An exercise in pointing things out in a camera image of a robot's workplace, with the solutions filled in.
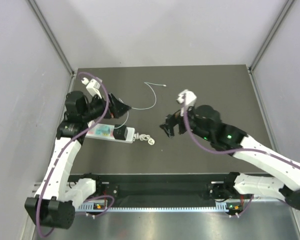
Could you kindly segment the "black cube block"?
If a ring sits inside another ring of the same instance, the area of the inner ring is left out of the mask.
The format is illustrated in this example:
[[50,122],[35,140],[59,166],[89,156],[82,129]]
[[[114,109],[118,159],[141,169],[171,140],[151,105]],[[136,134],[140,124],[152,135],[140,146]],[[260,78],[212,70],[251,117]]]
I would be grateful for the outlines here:
[[116,124],[113,128],[112,135],[116,140],[125,141],[128,135],[127,126],[124,124],[123,125]]

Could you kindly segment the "white power strip coloured sockets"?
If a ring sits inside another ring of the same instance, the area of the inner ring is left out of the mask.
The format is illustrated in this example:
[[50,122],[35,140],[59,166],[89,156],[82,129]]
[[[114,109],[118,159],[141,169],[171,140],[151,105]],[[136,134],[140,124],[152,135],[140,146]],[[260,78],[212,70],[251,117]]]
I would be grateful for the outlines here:
[[115,139],[113,132],[115,130],[114,125],[110,124],[96,124],[94,128],[88,131],[85,135],[86,138],[96,139],[96,140],[104,140],[104,141],[112,141],[112,142],[119,142],[119,143],[133,143],[133,138],[135,134],[135,128],[127,127],[125,140]]

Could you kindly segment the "teal charger plug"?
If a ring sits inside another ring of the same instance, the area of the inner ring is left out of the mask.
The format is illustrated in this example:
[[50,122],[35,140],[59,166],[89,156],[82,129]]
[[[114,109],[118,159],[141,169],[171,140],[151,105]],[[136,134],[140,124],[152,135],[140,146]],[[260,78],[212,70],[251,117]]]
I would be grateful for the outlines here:
[[107,125],[98,126],[95,130],[95,134],[109,136],[111,134],[111,128]]

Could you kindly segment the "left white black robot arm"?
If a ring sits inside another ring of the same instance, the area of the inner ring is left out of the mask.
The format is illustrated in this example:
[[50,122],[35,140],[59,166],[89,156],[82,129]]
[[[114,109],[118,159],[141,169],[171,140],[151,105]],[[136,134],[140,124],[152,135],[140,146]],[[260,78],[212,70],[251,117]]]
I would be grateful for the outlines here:
[[112,93],[89,101],[81,91],[65,97],[66,111],[56,131],[54,150],[44,179],[33,197],[27,197],[24,208],[38,227],[69,229],[76,209],[88,198],[99,198],[104,191],[97,179],[82,177],[66,190],[74,160],[81,149],[91,121],[118,119],[131,107]]

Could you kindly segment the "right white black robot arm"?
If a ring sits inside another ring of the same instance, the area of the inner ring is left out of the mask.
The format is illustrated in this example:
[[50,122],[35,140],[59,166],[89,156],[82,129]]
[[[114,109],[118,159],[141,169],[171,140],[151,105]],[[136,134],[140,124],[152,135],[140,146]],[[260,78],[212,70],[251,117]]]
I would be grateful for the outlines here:
[[168,137],[189,133],[193,141],[200,137],[210,143],[210,153],[229,155],[268,173],[269,177],[231,172],[223,184],[229,198],[260,195],[281,200],[300,211],[300,162],[289,159],[262,145],[245,131],[222,122],[220,113],[209,105],[190,106],[187,111],[169,114],[160,125]]

